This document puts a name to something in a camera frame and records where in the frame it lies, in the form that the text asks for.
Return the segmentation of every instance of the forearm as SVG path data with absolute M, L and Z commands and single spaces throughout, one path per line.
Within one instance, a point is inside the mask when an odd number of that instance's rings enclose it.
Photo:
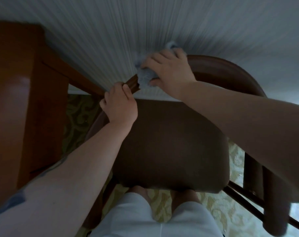
M 0 214 L 0 236 L 73 236 L 101 191 L 129 127 L 109 123 Z
M 187 85 L 181 99 L 299 190 L 299 105 L 202 82 Z

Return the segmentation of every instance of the person's left arm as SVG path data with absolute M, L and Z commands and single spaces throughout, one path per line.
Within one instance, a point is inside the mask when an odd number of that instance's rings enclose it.
M 0 236 L 74 236 L 100 193 L 137 118 L 127 85 L 116 83 L 100 102 L 109 124 L 41 174 L 0 209 Z

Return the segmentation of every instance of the person's left hand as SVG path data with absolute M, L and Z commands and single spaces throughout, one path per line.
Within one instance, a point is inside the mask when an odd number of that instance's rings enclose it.
M 132 127 L 137 118 L 137 104 L 127 84 L 117 82 L 105 92 L 100 107 L 107 114 L 110 123 Z

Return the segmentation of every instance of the chair seat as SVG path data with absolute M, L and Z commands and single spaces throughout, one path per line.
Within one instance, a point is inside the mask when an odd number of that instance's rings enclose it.
M 138 118 L 113 166 L 126 187 L 218 193 L 229 181 L 227 137 L 181 102 L 137 100 Z

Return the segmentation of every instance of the patterned carpet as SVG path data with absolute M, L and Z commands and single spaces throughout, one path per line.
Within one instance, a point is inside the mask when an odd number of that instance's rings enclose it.
M 69 95 L 67 106 L 67 124 L 64 129 L 63 152 L 70 152 L 79 147 L 94 119 L 100 112 L 99 99 L 89 95 Z M 230 142 L 230 179 L 242 185 L 244 151 Z M 117 185 L 111 194 L 103 215 L 115 205 L 127 188 Z M 171 197 L 169 191 L 148 190 L 154 218 L 166 222 L 171 217 Z M 219 194 L 198 193 L 201 203 L 214 216 L 220 230 L 226 237 L 266 237 L 270 236 L 262 227 L 262 223 L 224 192 Z M 291 216 L 299 220 L 299 204 L 292 205 Z M 76 237 L 84 237 L 89 230 L 81 228 Z M 299 237 L 299 231 L 288 227 L 286 236 Z

